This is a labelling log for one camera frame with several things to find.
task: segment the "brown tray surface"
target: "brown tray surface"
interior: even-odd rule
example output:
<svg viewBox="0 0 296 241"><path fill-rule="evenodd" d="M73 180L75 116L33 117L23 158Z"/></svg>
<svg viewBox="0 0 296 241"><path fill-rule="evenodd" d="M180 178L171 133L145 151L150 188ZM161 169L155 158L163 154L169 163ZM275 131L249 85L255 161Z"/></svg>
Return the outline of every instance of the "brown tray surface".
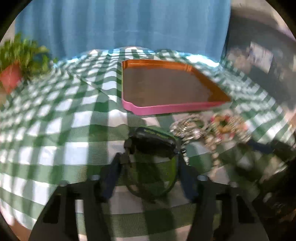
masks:
<svg viewBox="0 0 296 241"><path fill-rule="evenodd" d="M139 107L230 101L193 66L161 60L124 61L123 95L125 101Z"/></svg>

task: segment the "orange tray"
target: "orange tray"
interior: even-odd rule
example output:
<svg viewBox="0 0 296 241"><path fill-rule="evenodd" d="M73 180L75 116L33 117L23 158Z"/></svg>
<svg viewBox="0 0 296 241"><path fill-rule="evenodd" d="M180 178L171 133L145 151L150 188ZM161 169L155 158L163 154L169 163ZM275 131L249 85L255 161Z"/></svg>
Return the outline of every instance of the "orange tray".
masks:
<svg viewBox="0 0 296 241"><path fill-rule="evenodd" d="M123 107L136 115L206 110L231 101L189 64L140 59L122 67Z"/></svg>

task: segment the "pink tray rim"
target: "pink tray rim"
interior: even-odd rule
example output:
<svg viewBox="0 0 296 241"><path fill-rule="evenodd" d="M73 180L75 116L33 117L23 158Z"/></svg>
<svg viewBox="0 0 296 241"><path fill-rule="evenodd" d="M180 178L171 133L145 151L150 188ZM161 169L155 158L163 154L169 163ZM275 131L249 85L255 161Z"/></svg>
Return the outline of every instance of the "pink tray rim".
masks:
<svg viewBox="0 0 296 241"><path fill-rule="evenodd" d="M194 102L139 107L131 102L125 101L122 93L122 105L124 109L132 111L135 115L157 115L176 112L200 111L217 107L225 103L228 102Z"/></svg>

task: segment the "red flower pot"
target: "red flower pot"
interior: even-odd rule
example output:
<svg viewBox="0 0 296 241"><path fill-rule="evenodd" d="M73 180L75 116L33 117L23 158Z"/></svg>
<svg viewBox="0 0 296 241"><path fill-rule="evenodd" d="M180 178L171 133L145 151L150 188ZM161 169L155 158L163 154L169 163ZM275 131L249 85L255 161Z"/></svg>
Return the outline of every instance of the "red flower pot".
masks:
<svg viewBox="0 0 296 241"><path fill-rule="evenodd" d="M0 81L8 94L16 88L21 79L22 73L20 71L19 63L9 65L0 73Z"/></svg>

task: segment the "table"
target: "table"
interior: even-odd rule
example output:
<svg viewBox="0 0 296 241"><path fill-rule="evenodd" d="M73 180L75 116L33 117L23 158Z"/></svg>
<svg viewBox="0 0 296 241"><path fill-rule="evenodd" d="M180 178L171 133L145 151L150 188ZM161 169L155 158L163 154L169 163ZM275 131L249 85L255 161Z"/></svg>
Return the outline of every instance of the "table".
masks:
<svg viewBox="0 0 296 241"><path fill-rule="evenodd" d="M2 107L0 207L8 223L15 218L32 229L60 181L75 183L98 174L116 152L124 151L129 128L158 126L169 131L173 121L187 115L136 116L123 109L121 62L140 58L192 64L233 99L231 109L245 119L256 141L276 138L294 143L282 108L231 62L211 67L200 62L212 64L209 60L177 51L93 50L60 61L50 74L28 86L20 85ZM250 199L258 194L258 187L238 176L235 165L255 167L257 180L285 168L274 156L239 148L233 141L220 145L218 152L222 165L216 181L236 181L248 190ZM200 142L190 143L187 153L190 165L200 173L209 172L211 154ZM154 165L166 181L168 161L155 158ZM165 199L151 204L129 193L120 178L103 208L116 240L185 240L195 205L185 199L179 182ZM76 202L76 212L80 239L85 240L81 200Z"/></svg>

